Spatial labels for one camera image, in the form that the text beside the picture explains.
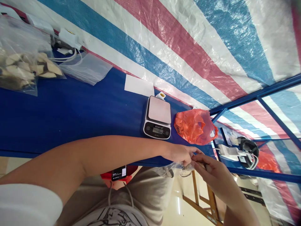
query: white cable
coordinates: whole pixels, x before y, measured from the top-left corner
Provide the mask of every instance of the white cable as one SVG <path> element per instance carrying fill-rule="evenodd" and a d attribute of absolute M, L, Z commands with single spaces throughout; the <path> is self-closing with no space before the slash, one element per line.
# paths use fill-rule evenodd
<path fill-rule="evenodd" d="M 74 48 L 74 53 L 72 56 L 69 56 L 69 57 L 65 57 L 65 58 L 49 58 L 50 60 L 52 61 L 55 61 L 55 62 L 64 62 L 64 60 L 73 60 L 77 55 L 77 52 L 76 52 L 76 48 Z"/>
<path fill-rule="evenodd" d="M 256 155 L 253 155 L 253 156 L 256 158 L 257 161 L 255 161 L 256 163 L 255 163 L 254 166 L 251 168 L 251 170 L 255 169 L 256 166 L 257 166 L 257 164 L 258 164 L 258 162 L 259 162 L 259 159 L 257 158 L 257 156 L 256 156 Z"/>
<path fill-rule="evenodd" d="M 81 57 L 81 60 L 79 62 L 77 62 L 76 64 L 72 64 L 72 65 L 60 65 L 61 67 L 69 67 L 69 66 L 76 66 L 82 63 L 82 54 L 81 52 L 78 50 L 79 56 Z"/>
<path fill-rule="evenodd" d="M 258 158 L 257 158 L 256 155 L 253 155 L 253 154 L 251 154 L 251 153 L 249 153 L 249 154 L 253 156 L 254 162 L 252 163 L 252 165 L 250 166 L 250 168 L 247 168 L 247 169 L 248 169 L 248 170 L 253 170 L 253 169 L 256 168 L 256 166 L 257 166 L 259 160 L 258 160 Z"/>

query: white t-shirt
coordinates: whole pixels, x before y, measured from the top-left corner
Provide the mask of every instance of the white t-shirt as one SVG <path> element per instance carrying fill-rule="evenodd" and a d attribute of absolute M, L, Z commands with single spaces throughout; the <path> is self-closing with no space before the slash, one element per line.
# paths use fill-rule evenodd
<path fill-rule="evenodd" d="M 63 209 L 60 197 L 46 188 L 28 184 L 0 185 L 1 226 L 53 226 Z M 97 209 L 74 226 L 147 226 L 142 214 L 126 205 Z"/>

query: white sleeve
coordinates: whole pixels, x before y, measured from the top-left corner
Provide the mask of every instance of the white sleeve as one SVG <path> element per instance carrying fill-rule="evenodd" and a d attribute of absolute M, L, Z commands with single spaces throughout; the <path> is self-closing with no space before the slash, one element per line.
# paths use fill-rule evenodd
<path fill-rule="evenodd" d="M 63 209 L 60 197 L 29 184 L 0 185 L 0 225 L 53 226 Z"/>

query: person's arm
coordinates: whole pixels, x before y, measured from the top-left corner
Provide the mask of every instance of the person's arm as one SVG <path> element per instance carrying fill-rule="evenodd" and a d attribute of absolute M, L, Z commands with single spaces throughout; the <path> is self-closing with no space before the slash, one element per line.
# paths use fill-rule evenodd
<path fill-rule="evenodd" d="M 258 218 L 248 200 L 236 184 L 227 167 L 204 154 L 192 157 L 192 165 L 211 187 L 214 194 L 226 205 L 224 225 L 258 226 Z M 206 170 L 198 163 L 205 164 Z"/>
<path fill-rule="evenodd" d="M 63 144 L 30 160 L 4 177 L 1 184 L 33 184 L 55 192 L 65 204 L 83 179 L 155 156 L 187 165 L 195 147 L 165 141 L 102 136 Z"/>

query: wooden chair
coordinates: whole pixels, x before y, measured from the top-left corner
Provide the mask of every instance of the wooden chair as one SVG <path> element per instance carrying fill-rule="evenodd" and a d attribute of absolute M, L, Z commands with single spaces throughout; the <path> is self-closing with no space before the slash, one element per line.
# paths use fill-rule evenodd
<path fill-rule="evenodd" d="M 216 199 L 215 199 L 215 195 L 214 195 L 213 191 L 207 185 L 209 200 L 202 197 L 202 196 L 199 196 L 194 171 L 192 171 L 192 178 L 193 178 L 193 188 L 194 188 L 195 202 L 192 201 L 191 199 L 187 198 L 185 195 L 183 195 L 183 200 L 186 201 L 190 206 L 195 208 L 199 213 L 201 213 L 203 216 L 205 216 L 213 224 L 215 224 L 217 226 L 223 225 L 223 223 L 220 221 L 219 211 L 218 211 L 218 208 L 217 208 Z M 200 207 L 199 200 L 198 200 L 199 198 L 203 202 L 210 205 L 210 208 Z"/>

